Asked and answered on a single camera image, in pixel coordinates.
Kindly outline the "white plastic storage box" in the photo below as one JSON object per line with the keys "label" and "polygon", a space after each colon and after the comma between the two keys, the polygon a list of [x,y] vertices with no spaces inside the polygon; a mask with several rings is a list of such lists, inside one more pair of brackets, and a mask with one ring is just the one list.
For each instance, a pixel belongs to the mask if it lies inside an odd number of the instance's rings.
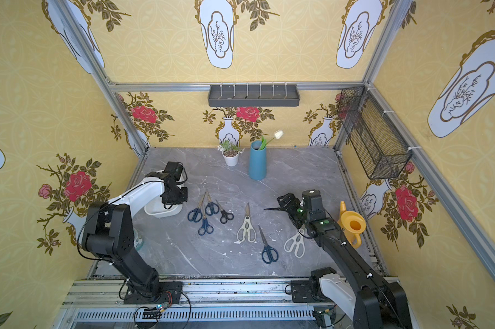
{"label": "white plastic storage box", "polygon": [[175,216],[180,213],[182,209],[182,204],[176,204],[173,205],[170,209],[167,209],[162,203],[161,196],[155,197],[144,206],[145,213],[156,218]]}

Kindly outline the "blue scissors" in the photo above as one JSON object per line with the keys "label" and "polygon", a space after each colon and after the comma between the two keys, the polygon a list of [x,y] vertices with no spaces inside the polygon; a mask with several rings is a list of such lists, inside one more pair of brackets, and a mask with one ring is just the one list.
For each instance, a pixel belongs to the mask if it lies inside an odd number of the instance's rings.
{"label": "blue scissors", "polygon": [[218,214],[220,212],[220,206],[212,200],[210,193],[208,191],[206,191],[206,197],[208,200],[208,203],[205,206],[206,215],[212,216]]}
{"label": "blue scissors", "polygon": [[205,198],[206,198],[206,193],[203,194],[198,206],[188,213],[187,219],[190,222],[198,223],[203,219],[204,214],[202,211],[202,206]]}
{"label": "blue scissors", "polygon": [[198,229],[199,236],[204,236],[205,234],[213,234],[214,227],[210,225],[207,216],[202,215],[202,226]]}

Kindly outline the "white kitchen scissors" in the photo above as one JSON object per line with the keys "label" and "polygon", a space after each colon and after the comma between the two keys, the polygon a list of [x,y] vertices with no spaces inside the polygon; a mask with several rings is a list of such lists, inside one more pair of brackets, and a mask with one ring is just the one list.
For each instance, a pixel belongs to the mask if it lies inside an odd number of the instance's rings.
{"label": "white kitchen scissors", "polygon": [[294,253],[295,257],[300,259],[305,255],[305,230],[300,228],[294,236],[289,238],[284,244],[284,251]]}

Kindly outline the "blue scissors floor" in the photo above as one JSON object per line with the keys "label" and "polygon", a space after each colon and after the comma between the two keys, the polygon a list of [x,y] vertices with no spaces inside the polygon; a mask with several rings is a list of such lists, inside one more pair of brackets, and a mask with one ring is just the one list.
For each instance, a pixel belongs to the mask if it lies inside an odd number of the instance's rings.
{"label": "blue scissors floor", "polygon": [[268,241],[264,235],[262,227],[259,226],[258,228],[263,241],[263,251],[261,253],[261,258],[263,262],[268,265],[272,263],[276,263],[279,260],[278,251],[268,244]]}

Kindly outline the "small black scissors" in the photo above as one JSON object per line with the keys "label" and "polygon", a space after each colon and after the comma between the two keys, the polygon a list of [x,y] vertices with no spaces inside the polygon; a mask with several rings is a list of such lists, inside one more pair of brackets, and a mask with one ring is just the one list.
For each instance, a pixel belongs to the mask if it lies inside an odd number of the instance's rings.
{"label": "small black scissors", "polygon": [[221,213],[220,223],[227,224],[229,221],[232,221],[235,218],[234,214],[226,211],[224,207],[217,200],[215,201],[215,203],[218,205]]}

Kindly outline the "beige kitchen scissors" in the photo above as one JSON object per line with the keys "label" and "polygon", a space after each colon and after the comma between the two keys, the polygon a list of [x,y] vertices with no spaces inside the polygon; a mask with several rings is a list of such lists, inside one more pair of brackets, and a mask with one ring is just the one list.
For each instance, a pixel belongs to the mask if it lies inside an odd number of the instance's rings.
{"label": "beige kitchen scissors", "polygon": [[250,215],[250,204],[246,204],[246,212],[244,216],[243,223],[239,230],[237,231],[237,241],[242,243],[244,241],[248,241],[250,243],[254,243],[257,239],[257,233],[252,224],[251,215]]}

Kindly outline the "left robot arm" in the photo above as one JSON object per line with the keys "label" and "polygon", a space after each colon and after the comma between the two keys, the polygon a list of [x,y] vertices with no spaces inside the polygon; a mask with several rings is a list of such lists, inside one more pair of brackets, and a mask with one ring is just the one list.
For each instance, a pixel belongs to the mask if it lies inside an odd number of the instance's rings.
{"label": "left robot arm", "polygon": [[141,182],[107,202],[93,202],[82,229],[81,247],[111,263],[128,279],[130,296],[156,301],[162,289],[158,272],[134,246],[132,218],[141,209],[151,216],[177,215],[188,200],[187,174],[182,163],[168,162],[164,170],[147,174]]}

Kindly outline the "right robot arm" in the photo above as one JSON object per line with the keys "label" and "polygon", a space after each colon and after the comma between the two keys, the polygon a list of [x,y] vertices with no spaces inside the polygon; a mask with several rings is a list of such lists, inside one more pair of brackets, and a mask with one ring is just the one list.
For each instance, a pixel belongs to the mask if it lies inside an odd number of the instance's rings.
{"label": "right robot arm", "polygon": [[342,227],[324,209],[319,190],[277,198],[297,228],[304,228],[334,261],[339,271],[312,271],[310,286],[317,298],[334,302],[354,328],[412,328],[406,293],[398,282],[388,282],[360,256]]}

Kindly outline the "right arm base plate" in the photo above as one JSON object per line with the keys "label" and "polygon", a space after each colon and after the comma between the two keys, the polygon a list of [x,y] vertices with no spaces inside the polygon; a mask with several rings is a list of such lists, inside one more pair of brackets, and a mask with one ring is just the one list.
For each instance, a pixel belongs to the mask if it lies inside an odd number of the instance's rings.
{"label": "right arm base plate", "polygon": [[293,303],[326,302],[320,286],[315,280],[291,281],[291,299]]}

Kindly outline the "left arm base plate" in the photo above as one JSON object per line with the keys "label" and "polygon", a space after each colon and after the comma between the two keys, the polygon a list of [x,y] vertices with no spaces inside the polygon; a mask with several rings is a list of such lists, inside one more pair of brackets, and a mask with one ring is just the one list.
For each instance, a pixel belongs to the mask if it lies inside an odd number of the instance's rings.
{"label": "left arm base plate", "polygon": [[170,305],[179,304],[182,297],[183,282],[166,281],[159,282],[159,291],[157,293],[138,293],[129,288],[123,303],[125,305],[143,305],[143,304],[162,304],[168,302]]}

